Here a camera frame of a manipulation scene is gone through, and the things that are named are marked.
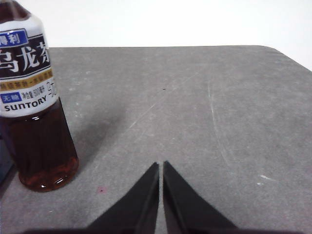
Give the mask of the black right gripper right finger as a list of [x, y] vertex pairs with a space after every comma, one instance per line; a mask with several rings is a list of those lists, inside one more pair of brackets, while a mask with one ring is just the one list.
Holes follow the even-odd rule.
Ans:
[[238, 227], [204, 200], [165, 161], [163, 163], [163, 202], [169, 231], [233, 231]]

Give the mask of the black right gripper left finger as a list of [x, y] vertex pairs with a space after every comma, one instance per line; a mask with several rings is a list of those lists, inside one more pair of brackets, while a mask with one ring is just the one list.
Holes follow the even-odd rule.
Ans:
[[154, 231], [159, 206], [159, 164], [153, 163], [134, 186], [92, 222], [92, 231]]

